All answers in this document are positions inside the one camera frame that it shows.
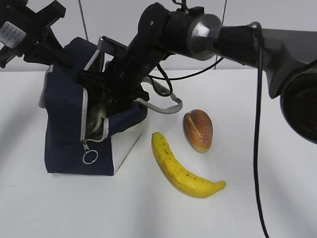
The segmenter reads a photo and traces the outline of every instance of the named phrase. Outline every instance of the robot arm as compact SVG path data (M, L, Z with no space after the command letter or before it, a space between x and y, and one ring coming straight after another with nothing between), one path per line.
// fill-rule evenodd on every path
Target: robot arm
M251 25L225 27L203 7L170 12L161 4L142 14L138 34L106 69L105 85L116 98L139 86L159 62L172 54L197 60L214 55L258 67L256 30ZM290 126L317 143L317 32L263 29L263 68L269 95L281 95Z
M0 66L25 55L27 62L71 67L68 55L50 26L65 14L57 1L34 13L27 0L0 0ZM256 30L247 26L222 26L219 18L204 14L203 7L168 11L154 3L143 12L138 33L107 65L104 86L114 101L128 102L144 77L161 60L180 54L197 60L214 55L258 65ZM263 67L269 95L281 95L281 108L290 126L317 143L317 32L263 29Z

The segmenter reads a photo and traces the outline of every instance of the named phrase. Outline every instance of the white zipper trim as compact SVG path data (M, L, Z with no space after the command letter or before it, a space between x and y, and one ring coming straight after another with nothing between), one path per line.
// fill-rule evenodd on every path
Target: white zipper trim
M88 92L87 92L87 89L83 87L83 105L81 109L81 129L80 129L81 141L84 141L86 138L87 106L88 106Z
M109 135L109 119L105 118L104 119L104 130L103 130L103 136L100 140L95 140L95 139L87 139L88 141L93 141L93 142L102 142L104 139L106 139Z

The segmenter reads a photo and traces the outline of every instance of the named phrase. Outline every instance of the white label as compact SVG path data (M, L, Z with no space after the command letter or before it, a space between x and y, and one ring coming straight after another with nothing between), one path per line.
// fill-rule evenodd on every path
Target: white label
M0 28L0 42L11 49L17 47L25 36L24 31L8 21Z

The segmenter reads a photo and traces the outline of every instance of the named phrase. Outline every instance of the white table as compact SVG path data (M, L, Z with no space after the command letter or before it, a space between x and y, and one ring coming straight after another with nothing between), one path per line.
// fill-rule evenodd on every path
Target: white table
M192 71L168 71L170 77ZM257 238L262 234L252 156L256 70L216 70L174 82L184 102L175 115L149 112L148 124L113 177L47 174L45 110L37 107L44 72L0 73L1 238ZM162 107L167 98L154 95ZM186 112L206 111L212 149L200 154L182 130ZM271 238L317 236L317 145L298 136L271 100L264 79L259 151L264 218ZM160 171L151 135L163 133L186 168L227 187L187 196Z

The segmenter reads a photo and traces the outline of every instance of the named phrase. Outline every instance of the banana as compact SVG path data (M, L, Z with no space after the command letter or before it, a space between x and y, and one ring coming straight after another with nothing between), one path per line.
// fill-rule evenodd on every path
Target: banana
M159 167L169 181L183 193L193 197L209 197L226 187L226 182L211 182L187 171L174 157L168 141L159 132L152 135L152 149Z

